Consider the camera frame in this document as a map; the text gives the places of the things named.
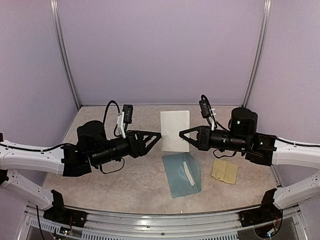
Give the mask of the lined letter paper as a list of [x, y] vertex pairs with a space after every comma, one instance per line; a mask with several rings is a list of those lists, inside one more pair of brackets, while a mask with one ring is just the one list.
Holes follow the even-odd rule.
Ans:
[[190, 128], [190, 111], [174, 110], [160, 112], [161, 150], [163, 152], [188, 153], [190, 144], [182, 139], [181, 131]]

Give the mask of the blue envelope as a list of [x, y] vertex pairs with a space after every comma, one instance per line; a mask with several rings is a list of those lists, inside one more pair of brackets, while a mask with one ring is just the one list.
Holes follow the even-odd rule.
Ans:
[[173, 198], [202, 191], [200, 164], [189, 152], [164, 155], [162, 160]]

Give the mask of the yellow paper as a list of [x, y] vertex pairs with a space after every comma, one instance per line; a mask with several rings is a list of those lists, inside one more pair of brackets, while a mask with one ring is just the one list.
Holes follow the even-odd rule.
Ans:
[[236, 183], [238, 166], [225, 160], [215, 159], [211, 176], [227, 184]]

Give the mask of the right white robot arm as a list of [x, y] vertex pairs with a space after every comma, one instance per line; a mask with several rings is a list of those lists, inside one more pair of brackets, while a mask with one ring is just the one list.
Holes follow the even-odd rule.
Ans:
[[[286, 140], [275, 135], [257, 132], [258, 115], [244, 107], [231, 111], [229, 129], [212, 129], [198, 126], [179, 132], [179, 136], [200, 151], [241, 153], [251, 163], [263, 166], [292, 165], [319, 170], [319, 144]], [[276, 209], [285, 209], [320, 193], [320, 173], [287, 187], [265, 193], [266, 203], [256, 210], [256, 218], [266, 222]]]

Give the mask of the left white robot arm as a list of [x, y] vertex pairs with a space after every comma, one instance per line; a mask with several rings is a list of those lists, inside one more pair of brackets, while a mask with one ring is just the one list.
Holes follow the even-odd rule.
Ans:
[[62, 194], [55, 190], [47, 191], [24, 177], [20, 178], [17, 170], [77, 178], [111, 161], [121, 161], [126, 156], [134, 159], [143, 157], [162, 137], [159, 132], [129, 130], [124, 135], [108, 139], [104, 124], [98, 120], [86, 122], [76, 132], [77, 144], [62, 143], [49, 148], [1, 139], [0, 185], [21, 193], [39, 209], [63, 223], [70, 218], [70, 211], [65, 207]]

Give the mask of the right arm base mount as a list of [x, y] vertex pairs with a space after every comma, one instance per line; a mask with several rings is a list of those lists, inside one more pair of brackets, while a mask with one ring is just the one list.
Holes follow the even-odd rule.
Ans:
[[283, 210], [274, 205], [260, 206], [239, 212], [239, 219], [242, 227], [249, 227], [274, 221], [283, 217]]

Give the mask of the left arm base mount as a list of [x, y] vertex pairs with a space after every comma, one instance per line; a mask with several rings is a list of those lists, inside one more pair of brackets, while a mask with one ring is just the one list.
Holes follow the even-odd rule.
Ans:
[[81, 210], [75, 210], [70, 208], [59, 208], [52, 206], [51, 208], [47, 209], [43, 213], [43, 217], [47, 220], [60, 223], [63, 225], [68, 225], [70, 227], [79, 227], [83, 228], [86, 220], [87, 220], [88, 213]]

